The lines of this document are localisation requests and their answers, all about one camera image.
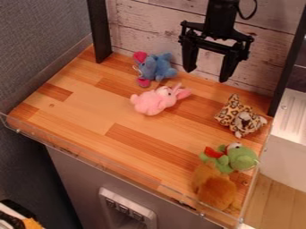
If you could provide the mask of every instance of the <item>toy's eye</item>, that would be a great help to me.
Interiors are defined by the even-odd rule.
[[[239,142],[234,142],[232,144],[229,144],[227,149],[231,149],[231,148],[240,148],[242,146],[242,143]]]

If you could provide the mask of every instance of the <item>stuffed animal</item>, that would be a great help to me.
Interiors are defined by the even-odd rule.
[[[138,83],[141,87],[146,88],[151,81],[162,81],[177,74],[177,70],[170,65],[171,53],[147,55],[145,52],[136,52],[133,58],[138,65]]]
[[[221,145],[217,151],[206,147],[205,151],[200,154],[200,160],[214,162],[217,169],[224,174],[248,170],[259,163],[258,157],[253,150],[236,142],[227,147]]]
[[[0,221],[5,221],[9,228],[14,229],[43,229],[41,224],[34,220],[33,218],[24,218],[20,219],[17,216],[13,216],[13,210],[8,207],[1,206],[0,208]]]
[[[179,83],[174,88],[163,86],[156,90],[143,92],[139,96],[134,94],[130,100],[137,112],[157,115],[165,108],[173,106],[177,100],[187,98],[191,94],[189,89],[182,89],[181,85]]]
[[[199,201],[220,210],[226,210],[234,203],[237,192],[234,182],[230,181],[227,174],[222,174],[212,161],[197,167],[191,187]]]
[[[250,106],[245,106],[239,97],[233,94],[222,110],[215,115],[221,125],[229,126],[234,135],[240,139],[248,133],[255,132],[268,123],[267,119],[252,112]]]

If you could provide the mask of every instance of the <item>bunny plush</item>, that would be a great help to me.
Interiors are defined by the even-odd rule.
[[[179,83],[173,88],[167,86],[143,92],[141,95],[132,95],[130,100],[137,112],[145,115],[157,115],[165,108],[173,106],[177,100],[187,98],[191,91],[182,89]]]

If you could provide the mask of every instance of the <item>white wooden backdrop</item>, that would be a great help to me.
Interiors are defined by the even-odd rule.
[[[249,21],[237,16],[236,29],[251,34],[255,42],[250,59],[241,62],[227,84],[272,95],[285,64],[304,0],[258,0],[258,13]],[[177,42],[183,20],[204,22],[208,0],[108,0],[108,16],[114,50],[126,55],[170,51],[173,64],[182,70],[181,46]],[[252,0],[241,0],[245,14]],[[201,50],[193,73],[218,81],[223,56]]]

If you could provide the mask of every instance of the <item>wooden platform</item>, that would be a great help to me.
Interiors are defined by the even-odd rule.
[[[132,65],[130,57],[118,54],[96,64],[90,47],[12,110],[9,116],[24,123],[10,118],[8,123],[164,197],[181,200],[182,193],[195,198],[190,184],[200,162],[198,154],[205,147],[237,141],[214,120],[214,114],[232,93],[238,93],[244,104],[261,115],[268,110],[269,98],[180,72],[175,80],[163,84],[181,81],[193,95],[147,117],[137,114],[129,102],[131,94],[148,90],[137,86]],[[150,89],[157,86],[154,82]],[[259,153],[268,130],[269,125],[240,142]],[[231,176],[241,205],[252,176],[253,171]],[[183,201],[196,207],[189,198]],[[205,212],[228,227],[234,224],[230,216],[240,214],[227,211],[229,215],[223,215],[209,208]]]
[[[256,229],[305,228],[306,193],[260,174],[244,219]]]

